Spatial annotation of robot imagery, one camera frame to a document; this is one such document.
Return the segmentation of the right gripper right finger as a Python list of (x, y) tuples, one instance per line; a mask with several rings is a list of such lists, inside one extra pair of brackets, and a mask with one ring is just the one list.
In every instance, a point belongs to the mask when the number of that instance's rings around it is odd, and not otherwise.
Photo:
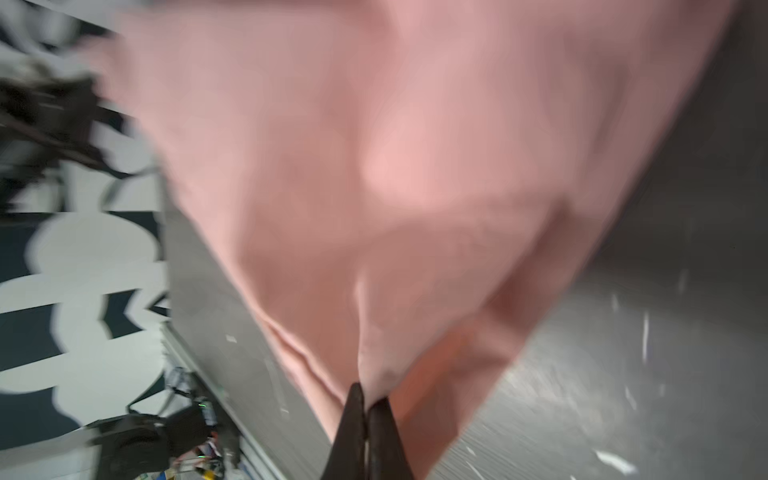
[(388, 398), (371, 406), (366, 417), (369, 480), (414, 480)]

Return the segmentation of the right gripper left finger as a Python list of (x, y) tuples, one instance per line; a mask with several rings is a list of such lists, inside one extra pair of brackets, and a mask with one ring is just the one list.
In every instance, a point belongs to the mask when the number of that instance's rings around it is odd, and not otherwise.
[(321, 480), (366, 478), (366, 410), (362, 387), (351, 385)]

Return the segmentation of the pink shorts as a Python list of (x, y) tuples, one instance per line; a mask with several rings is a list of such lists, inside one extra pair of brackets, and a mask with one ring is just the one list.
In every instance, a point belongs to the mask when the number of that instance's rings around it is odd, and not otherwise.
[(614, 222), (732, 1), (165, 1), (80, 47), (334, 436), (426, 477)]

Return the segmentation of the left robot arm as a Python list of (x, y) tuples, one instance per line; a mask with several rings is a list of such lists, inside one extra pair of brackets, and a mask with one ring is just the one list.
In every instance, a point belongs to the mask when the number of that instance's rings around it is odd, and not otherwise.
[(92, 126), (103, 123), (124, 131), (123, 114), (104, 108), (88, 77), (24, 84), (1, 81), (1, 213), (11, 212), (15, 199), (29, 185), (69, 161), (129, 178), (107, 163), (107, 155), (90, 140)]

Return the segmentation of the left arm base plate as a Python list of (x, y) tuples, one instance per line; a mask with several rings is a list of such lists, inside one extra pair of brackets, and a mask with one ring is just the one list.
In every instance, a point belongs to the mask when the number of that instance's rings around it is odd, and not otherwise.
[(223, 479), (240, 458), (241, 434), (217, 404), (198, 399), (167, 416), (128, 413), (88, 426), (97, 479)]

